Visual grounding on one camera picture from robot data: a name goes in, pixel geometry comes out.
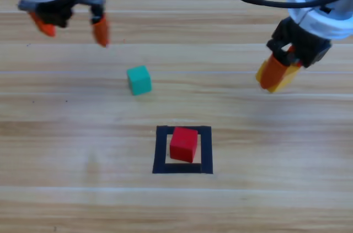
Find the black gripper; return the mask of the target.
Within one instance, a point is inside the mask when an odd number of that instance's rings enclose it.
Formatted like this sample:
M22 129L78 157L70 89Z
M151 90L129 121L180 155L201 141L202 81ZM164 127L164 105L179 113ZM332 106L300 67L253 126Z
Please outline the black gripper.
M30 2L20 0L18 9L28 12L40 32L55 37L55 26L66 28L78 4L90 7L93 37L97 44L107 47L109 44L109 25L104 14L106 0L54 0L50 2Z
M285 18L266 46L272 55L261 66L260 86L270 89L282 80L290 65L308 68L320 61L331 48L331 41L313 35L291 18Z

